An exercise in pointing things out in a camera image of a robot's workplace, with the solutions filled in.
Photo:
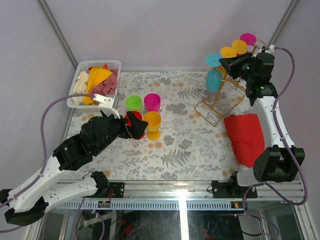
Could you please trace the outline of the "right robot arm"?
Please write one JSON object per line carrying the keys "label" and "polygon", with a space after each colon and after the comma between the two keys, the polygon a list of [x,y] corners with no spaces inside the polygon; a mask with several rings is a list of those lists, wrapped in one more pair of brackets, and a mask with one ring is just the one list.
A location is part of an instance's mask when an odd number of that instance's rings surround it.
{"label": "right robot arm", "polygon": [[245,80],[245,93],[259,119],[266,149],[251,168],[233,173],[228,182],[213,183],[213,196],[242,198],[249,187],[292,182],[305,159],[305,151],[291,140],[279,108],[281,94],[270,82],[275,56],[263,50],[256,55],[247,52],[219,61],[234,80]]}

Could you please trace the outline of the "green plastic wine glass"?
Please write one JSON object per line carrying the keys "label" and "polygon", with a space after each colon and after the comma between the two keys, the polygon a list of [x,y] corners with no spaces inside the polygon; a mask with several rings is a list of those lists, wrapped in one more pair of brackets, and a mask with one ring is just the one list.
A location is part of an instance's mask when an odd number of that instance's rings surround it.
{"label": "green plastic wine glass", "polygon": [[141,112],[143,108],[142,99],[139,95],[131,95],[126,98],[125,106],[128,111]]}

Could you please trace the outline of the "magenta plastic wine glass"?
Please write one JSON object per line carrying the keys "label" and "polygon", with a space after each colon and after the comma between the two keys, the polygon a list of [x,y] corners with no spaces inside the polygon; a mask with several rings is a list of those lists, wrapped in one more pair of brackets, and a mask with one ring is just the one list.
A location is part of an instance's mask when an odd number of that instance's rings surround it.
{"label": "magenta plastic wine glass", "polygon": [[149,93],[144,97],[144,105],[148,112],[158,112],[161,107],[161,97],[156,93]]}

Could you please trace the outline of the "teal plastic wine glass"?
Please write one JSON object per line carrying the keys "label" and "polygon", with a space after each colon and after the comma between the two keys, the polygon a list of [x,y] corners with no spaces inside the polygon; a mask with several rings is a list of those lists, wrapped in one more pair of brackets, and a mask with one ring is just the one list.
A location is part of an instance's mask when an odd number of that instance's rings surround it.
{"label": "teal plastic wine glass", "polygon": [[218,67],[221,66],[221,58],[222,56],[218,53],[210,54],[205,58],[205,63],[212,67],[212,69],[208,71],[205,80],[206,88],[210,92],[217,92],[222,83],[222,74],[218,71]]}

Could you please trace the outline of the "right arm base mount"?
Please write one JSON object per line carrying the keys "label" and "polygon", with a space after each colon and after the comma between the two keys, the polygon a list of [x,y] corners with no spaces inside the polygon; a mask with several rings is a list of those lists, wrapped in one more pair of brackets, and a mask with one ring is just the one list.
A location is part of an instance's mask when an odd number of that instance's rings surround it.
{"label": "right arm base mount", "polygon": [[211,188],[214,199],[256,199],[256,188],[261,186],[255,179],[253,172],[234,172],[228,181],[212,180]]}

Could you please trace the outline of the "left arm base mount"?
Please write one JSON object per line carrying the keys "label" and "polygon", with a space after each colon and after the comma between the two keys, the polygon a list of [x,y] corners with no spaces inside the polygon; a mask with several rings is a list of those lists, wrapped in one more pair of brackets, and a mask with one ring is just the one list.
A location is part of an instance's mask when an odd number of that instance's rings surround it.
{"label": "left arm base mount", "polygon": [[82,177],[93,178],[95,181],[96,192],[92,195],[87,195],[89,198],[123,198],[125,192],[124,182],[109,182],[106,175],[102,171],[94,171]]}

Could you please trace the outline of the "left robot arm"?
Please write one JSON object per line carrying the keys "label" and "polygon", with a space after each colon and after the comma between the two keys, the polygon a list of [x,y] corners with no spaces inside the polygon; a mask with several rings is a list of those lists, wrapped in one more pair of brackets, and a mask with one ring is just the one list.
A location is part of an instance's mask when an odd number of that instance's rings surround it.
{"label": "left robot arm", "polygon": [[81,197],[99,198],[108,195],[110,183],[102,171],[56,188],[56,183],[93,161],[117,138],[139,139],[148,123],[138,119],[132,111],[127,117],[113,115],[92,117],[81,126],[80,132],[59,145],[46,162],[28,181],[15,189],[3,189],[0,202],[9,206],[4,214],[8,224],[28,226],[40,220],[57,206]]}

